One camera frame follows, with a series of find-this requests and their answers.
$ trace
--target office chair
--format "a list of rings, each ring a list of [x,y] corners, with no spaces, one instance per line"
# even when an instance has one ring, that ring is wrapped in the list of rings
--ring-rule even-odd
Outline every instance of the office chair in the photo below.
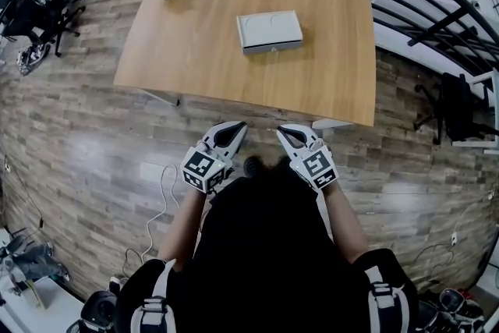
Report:
[[[484,99],[476,101],[464,74],[457,77],[444,73],[441,85],[438,86],[438,98],[435,98],[424,86],[416,85],[415,91],[423,91],[430,101],[433,111],[419,121],[414,122],[414,130],[418,130],[422,125],[436,119],[438,132],[437,137],[434,138],[434,144],[437,145],[441,143],[444,122],[447,135],[454,142],[461,142],[470,137],[483,139],[484,133],[499,136],[499,131],[487,125],[473,122],[473,111],[478,108],[487,109],[489,107],[488,92],[485,87],[483,87]]]
[[[55,55],[61,57],[58,50],[62,34],[67,31],[78,37],[80,33],[67,26],[85,11],[85,6],[80,6],[71,13],[63,13],[64,8],[65,5],[60,9],[50,9],[37,0],[12,0],[0,14],[0,20],[4,23],[2,35],[29,37],[35,46],[55,42]],[[35,27],[44,30],[41,36],[33,32]]]
[[[1,24],[8,24],[9,23],[9,19],[7,18],[7,16],[5,15],[5,13],[3,12],[5,10],[5,8],[10,4],[12,0],[0,0],[0,13],[1,13],[1,17],[0,17],[0,23]],[[9,42],[15,42],[16,39],[14,39],[13,37],[7,37],[7,36],[4,36],[2,35],[7,41]]]

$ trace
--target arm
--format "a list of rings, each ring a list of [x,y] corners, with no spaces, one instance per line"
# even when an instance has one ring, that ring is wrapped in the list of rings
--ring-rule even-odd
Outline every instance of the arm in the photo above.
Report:
[[[334,243],[352,264],[369,251],[366,234],[338,182],[325,186],[323,193]]]
[[[176,258],[177,271],[193,257],[205,200],[206,194],[190,188],[163,238],[157,257],[165,262]]]

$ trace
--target wood-look tile floor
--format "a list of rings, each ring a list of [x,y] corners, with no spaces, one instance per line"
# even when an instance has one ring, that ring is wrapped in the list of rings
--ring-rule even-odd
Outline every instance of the wood-look tile floor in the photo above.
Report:
[[[236,158],[240,175],[248,155],[271,163],[284,154],[273,130],[277,125],[313,120],[196,97],[183,97],[174,108],[139,90],[113,87],[140,2],[83,0],[81,36],[65,35],[62,58],[49,55],[27,77],[19,76],[15,64],[17,50],[27,41],[9,44],[2,55],[7,61],[0,74],[2,145],[43,212],[45,226],[35,237],[55,244],[56,257],[73,277],[71,287],[83,297],[121,272],[127,247],[140,252],[148,247],[146,221],[163,208],[161,170],[168,163],[178,165],[209,127],[227,120],[248,122],[246,144]],[[341,185],[373,247],[393,249],[419,288],[435,286],[430,279],[439,286],[466,286],[495,230],[495,203],[478,200],[497,175],[497,158],[454,148],[448,139],[434,146],[431,126],[413,132],[416,115],[428,111],[414,86],[431,86],[437,77],[390,55],[377,56],[375,127],[324,131]],[[155,248],[175,217],[168,195],[173,175],[169,168],[163,182],[168,212],[151,224]],[[185,190],[182,182],[175,186],[180,199]],[[15,174],[5,173],[4,191],[9,227],[33,231],[37,212]],[[470,204],[476,205],[458,223],[458,245],[449,264],[447,243]],[[445,245],[414,262],[422,249],[437,243]],[[129,273],[138,265],[133,254],[130,261]]]

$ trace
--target white box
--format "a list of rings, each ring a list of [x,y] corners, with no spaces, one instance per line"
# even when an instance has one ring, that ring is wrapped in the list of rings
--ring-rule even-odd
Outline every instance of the white box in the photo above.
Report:
[[[295,10],[237,16],[237,27],[245,55],[299,48],[303,42]]]

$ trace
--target desk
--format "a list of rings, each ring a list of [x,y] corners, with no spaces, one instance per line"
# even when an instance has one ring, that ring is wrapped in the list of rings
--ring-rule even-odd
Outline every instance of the desk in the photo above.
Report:
[[[303,31],[301,48],[242,53],[238,15],[293,9]],[[372,126],[370,0],[143,0],[114,84]]]

